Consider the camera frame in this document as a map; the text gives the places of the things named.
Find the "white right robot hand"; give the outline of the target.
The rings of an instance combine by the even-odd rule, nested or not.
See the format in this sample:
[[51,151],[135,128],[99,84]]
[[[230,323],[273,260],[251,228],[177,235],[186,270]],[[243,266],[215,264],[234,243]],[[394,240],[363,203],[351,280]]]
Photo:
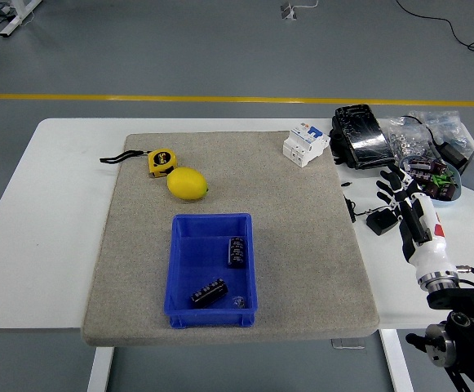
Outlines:
[[377,196],[399,222],[402,252],[415,268],[418,285],[426,292],[457,287],[457,267],[447,256],[444,230],[431,198],[393,163],[380,175]]

